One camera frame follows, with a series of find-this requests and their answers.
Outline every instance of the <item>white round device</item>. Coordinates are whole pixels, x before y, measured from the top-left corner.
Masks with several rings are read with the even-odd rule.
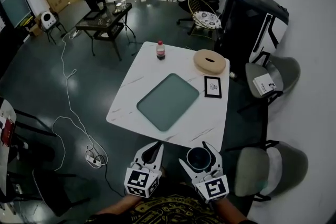
[[[41,16],[41,22],[43,28],[48,30],[50,29],[57,21],[55,16],[51,12],[43,12]]]

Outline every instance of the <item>picture frame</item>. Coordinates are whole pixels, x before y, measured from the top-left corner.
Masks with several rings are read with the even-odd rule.
[[[204,76],[204,97],[222,98],[220,78]]]

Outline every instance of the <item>red object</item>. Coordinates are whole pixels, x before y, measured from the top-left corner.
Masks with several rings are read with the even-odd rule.
[[[12,140],[13,130],[14,123],[10,119],[7,119],[5,127],[3,128],[1,133],[1,141],[8,147],[10,146],[10,142]]]

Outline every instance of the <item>beige round object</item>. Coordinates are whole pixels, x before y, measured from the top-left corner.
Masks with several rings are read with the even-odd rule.
[[[206,74],[216,75],[224,71],[225,58],[212,50],[199,50],[194,55],[196,68]]]

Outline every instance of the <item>book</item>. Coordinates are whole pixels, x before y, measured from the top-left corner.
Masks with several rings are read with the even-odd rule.
[[[276,89],[276,85],[273,82],[273,79],[269,74],[262,75],[260,77],[256,77],[253,80],[253,84],[256,86],[260,95],[264,95],[270,91]]]

